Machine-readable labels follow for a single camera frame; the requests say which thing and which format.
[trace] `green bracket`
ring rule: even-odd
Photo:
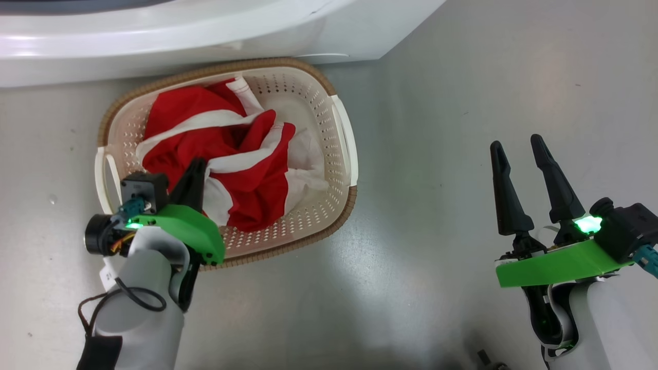
[[[495,268],[502,288],[557,284],[596,277],[633,264],[619,264],[593,239],[562,247],[545,255],[506,263]]]
[[[208,265],[219,265],[224,261],[224,240],[217,225],[187,205],[168,204],[156,215],[144,213],[130,221],[126,228],[144,225],[161,227],[200,253]]]

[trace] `basket handle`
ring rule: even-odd
[[[110,172],[112,173],[112,179],[115,189],[117,189],[117,194],[120,201],[121,193],[118,191],[118,189],[121,180],[119,179],[119,172],[116,169],[116,162],[114,161],[114,157],[107,151],[107,147],[99,147],[93,166],[93,174],[96,179],[96,192],[98,193],[98,199],[101,202],[101,208],[103,209],[103,212],[107,215],[111,215],[114,213],[114,211],[112,209],[112,203],[110,202],[110,196],[107,191],[107,181],[105,179],[105,163],[110,166]]]
[[[349,161],[349,175],[350,186],[356,186],[359,179],[359,157],[357,155],[357,142],[354,140],[354,131],[352,131],[352,124],[347,116],[345,105],[337,95],[332,95],[334,100],[333,113],[336,124],[339,130],[342,131],[342,139],[345,141],[347,147],[347,156]]]

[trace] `beige plastic basket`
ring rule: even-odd
[[[312,192],[274,225],[257,232],[220,227],[226,244],[217,269],[249,263],[291,251],[333,234],[348,218],[357,197],[359,167],[352,127],[333,86],[312,66],[295,59],[241,61],[180,74],[127,93],[107,111],[98,137],[96,189],[103,211],[114,213],[108,183],[118,189],[121,178],[144,171],[135,148],[142,141],[155,98],[182,86],[206,86],[242,75],[265,109],[315,134],[324,154],[325,192]],[[111,173],[111,180],[106,173]]]

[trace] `metal floor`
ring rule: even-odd
[[[522,292],[495,279],[511,239],[497,235],[489,144],[503,142],[538,228],[550,206],[533,133],[586,208],[609,196],[658,210],[656,10],[448,1],[382,60],[323,67],[353,123],[357,206],[327,240],[201,273],[176,368],[474,369],[485,348],[543,369]],[[100,212],[98,124],[144,82],[0,91],[4,369],[72,369],[80,357],[77,305],[103,289],[102,261],[82,245]],[[639,269],[610,284],[634,314],[657,312],[658,282]]]

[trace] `washing machine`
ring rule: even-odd
[[[0,87],[378,59],[444,0],[0,0]]]

